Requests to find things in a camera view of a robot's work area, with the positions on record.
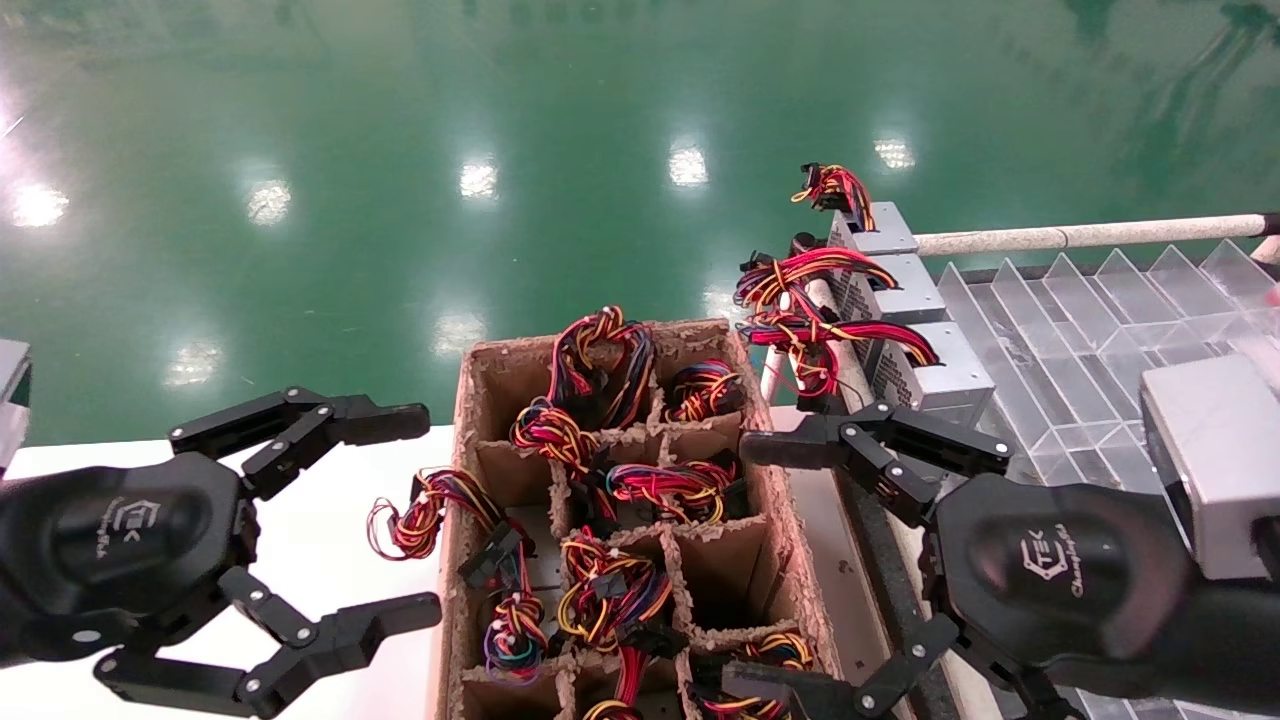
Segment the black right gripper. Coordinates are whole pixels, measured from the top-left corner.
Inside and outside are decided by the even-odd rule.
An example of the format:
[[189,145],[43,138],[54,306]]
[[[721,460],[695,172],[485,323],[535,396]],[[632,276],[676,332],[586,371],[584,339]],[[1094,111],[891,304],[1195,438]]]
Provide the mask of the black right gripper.
[[[1277,585],[1211,580],[1156,495],[1024,486],[1009,443],[906,406],[808,414],[791,430],[748,430],[742,460],[852,482],[906,527],[931,527],[941,606],[860,685],[817,671],[730,661],[730,694],[794,719],[881,719],[948,651],[1005,680],[1041,671],[1121,698],[1277,700]],[[904,459],[965,483],[947,493]]]

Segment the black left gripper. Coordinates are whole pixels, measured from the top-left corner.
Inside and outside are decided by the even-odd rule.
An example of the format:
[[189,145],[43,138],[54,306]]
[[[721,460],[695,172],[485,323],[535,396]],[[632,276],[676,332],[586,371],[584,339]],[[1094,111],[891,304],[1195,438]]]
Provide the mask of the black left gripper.
[[[421,592],[308,620],[242,568],[256,559],[251,497],[274,498],[340,445],[416,439],[430,428],[422,404],[291,387],[173,428],[180,455],[160,464],[4,480],[3,665],[179,644],[230,601],[279,644],[255,667],[122,648],[93,675],[125,702],[278,717],[321,679],[367,667],[387,638],[438,625],[442,602]],[[257,445],[242,479],[216,462]]]

